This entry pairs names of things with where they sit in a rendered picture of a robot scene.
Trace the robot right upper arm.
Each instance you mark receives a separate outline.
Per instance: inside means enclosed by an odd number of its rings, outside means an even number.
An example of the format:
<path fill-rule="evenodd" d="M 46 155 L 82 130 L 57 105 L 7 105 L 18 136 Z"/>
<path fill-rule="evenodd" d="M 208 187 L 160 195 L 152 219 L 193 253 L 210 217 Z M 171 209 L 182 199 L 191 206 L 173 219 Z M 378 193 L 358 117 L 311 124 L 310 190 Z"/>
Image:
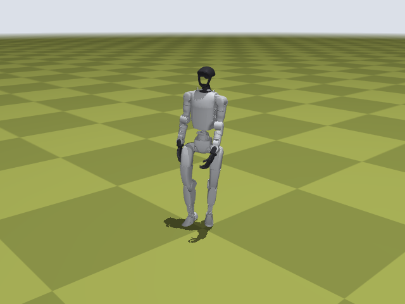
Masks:
<path fill-rule="evenodd" d="M 190 122 L 190 96 L 193 91 L 185 92 L 183 95 L 184 104 L 183 104 L 183 111 L 184 114 L 180 116 L 180 122 L 188 124 Z"/>

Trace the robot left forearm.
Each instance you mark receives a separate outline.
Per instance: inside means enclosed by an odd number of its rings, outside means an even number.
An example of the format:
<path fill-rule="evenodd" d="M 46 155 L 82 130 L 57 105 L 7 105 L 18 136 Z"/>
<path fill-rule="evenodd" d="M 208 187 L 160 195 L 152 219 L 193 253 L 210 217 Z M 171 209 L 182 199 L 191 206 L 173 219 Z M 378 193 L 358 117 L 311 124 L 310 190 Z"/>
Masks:
<path fill-rule="evenodd" d="M 213 138 L 213 142 L 212 142 L 212 147 L 213 146 L 217 147 L 217 150 L 215 152 L 216 154 L 219 152 L 219 146 L 220 146 L 220 143 L 221 143 L 221 137 L 223 135 L 223 128 L 224 128 L 224 123 L 222 122 L 221 130 L 214 131 L 214 138 Z M 211 147 L 211 149 L 212 149 L 212 147 Z"/>

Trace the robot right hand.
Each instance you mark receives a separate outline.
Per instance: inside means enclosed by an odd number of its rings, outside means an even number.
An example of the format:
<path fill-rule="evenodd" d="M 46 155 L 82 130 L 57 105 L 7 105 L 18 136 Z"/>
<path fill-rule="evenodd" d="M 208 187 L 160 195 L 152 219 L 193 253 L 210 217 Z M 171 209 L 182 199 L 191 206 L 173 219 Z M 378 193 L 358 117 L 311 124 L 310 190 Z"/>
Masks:
<path fill-rule="evenodd" d="M 179 160 L 179 162 L 180 162 L 180 160 L 181 160 L 182 146 L 184 146 L 184 144 L 181 145 L 181 140 L 180 140 L 180 139 L 177 140 L 177 146 L 178 146 L 178 149 L 177 149 L 177 157 L 178 157 L 178 160 Z"/>

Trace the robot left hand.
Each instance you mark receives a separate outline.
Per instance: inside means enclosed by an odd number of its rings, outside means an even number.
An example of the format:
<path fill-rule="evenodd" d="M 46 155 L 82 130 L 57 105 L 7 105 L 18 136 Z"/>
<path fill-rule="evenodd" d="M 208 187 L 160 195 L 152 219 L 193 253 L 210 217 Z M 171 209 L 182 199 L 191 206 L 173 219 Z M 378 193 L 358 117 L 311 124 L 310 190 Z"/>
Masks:
<path fill-rule="evenodd" d="M 200 168 L 201 168 L 201 169 L 206 169 L 206 168 L 208 168 L 208 167 L 210 166 L 210 164 L 213 162 L 215 156 L 217 155 L 217 154 L 215 153 L 216 150 L 217 150 L 217 147 L 216 147 L 216 146 L 213 146 L 212 149 L 211 149 L 211 151 L 210 151 L 211 154 L 210 154 L 209 158 L 203 161 L 203 163 L 204 163 L 204 162 L 206 162 L 206 163 L 205 163 L 203 166 L 200 165 Z"/>

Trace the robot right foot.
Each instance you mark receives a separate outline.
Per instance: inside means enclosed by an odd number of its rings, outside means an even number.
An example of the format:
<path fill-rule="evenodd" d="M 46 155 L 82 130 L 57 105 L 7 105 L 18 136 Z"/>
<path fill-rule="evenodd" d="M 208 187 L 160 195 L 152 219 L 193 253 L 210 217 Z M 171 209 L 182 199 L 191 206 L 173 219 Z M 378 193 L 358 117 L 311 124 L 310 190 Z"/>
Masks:
<path fill-rule="evenodd" d="M 191 218 L 191 215 L 190 215 L 190 217 L 188 216 L 185 219 L 185 221 L 183 222 L 182 226 L 187 227 L 187 226 L 192 225 L 197 218 L 198 218 L 198 215 L 196 212 L 194 212 L 194 216 L 192 218 Z"/>

